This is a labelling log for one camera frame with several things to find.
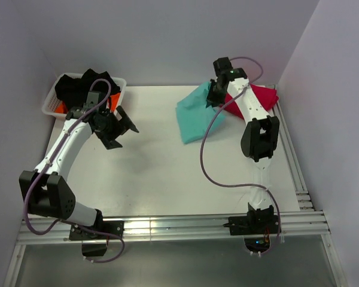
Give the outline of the teal t-shirt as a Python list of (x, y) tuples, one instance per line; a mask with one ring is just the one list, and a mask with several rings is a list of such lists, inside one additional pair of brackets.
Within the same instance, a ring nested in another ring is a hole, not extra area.
[(202, 83), (177, 103), (175, 111), (183, 144), (202, 139), (217, 112), (212, 106), (206, 106), (210, 86), (209, 81)]

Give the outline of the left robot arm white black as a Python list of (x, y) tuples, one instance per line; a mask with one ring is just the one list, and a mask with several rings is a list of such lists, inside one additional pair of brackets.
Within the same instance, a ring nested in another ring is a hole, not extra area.
[(19, 177), (24, 199), (26, 224), (28, 215), (51, 217), (82, 225), (91, 239), (103, 235), (102, 212), (79, 203), (66, 179), (86, 141), (96, 135), (106, 149), (120, 148), (117, 138), (138, 129), (121, 106), (112, 112), (107, 106), (109, 95), (90, 91), (82, 107), (73, 107), (66, 115), (62, 131), (48, 154), (32, 171)]

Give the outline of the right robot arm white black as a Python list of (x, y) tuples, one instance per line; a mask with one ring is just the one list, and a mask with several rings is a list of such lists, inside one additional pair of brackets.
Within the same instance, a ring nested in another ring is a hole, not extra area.
[[(224, 188), (250, 187), (248, 201), (247, 226), (253, 233), (260, 233), (267, 227), (267, 218), (279, 216), (279, 206), (268, 189), (269, 167), (278, 144), (278, 117), (271, 116), (257, 99), (251, 84), (252, 80), (243, 68), (234, 68), (228, 57), (213, 62), (216, 79), (211, 80), (206, 107), (218, 107), (206, 128), (200, 147), (200, 166), (203, 174), (213, 184)], [(245, 121), (245, 130), (240, 146), (243, 155), (250, 159), (253, 166), (253, 178), (257, 183), (222, 184), (213, 180), (206, 172), (203, 163), (203, 149), (206, 138), (219, 114), (228, 106), (236, 104)]]

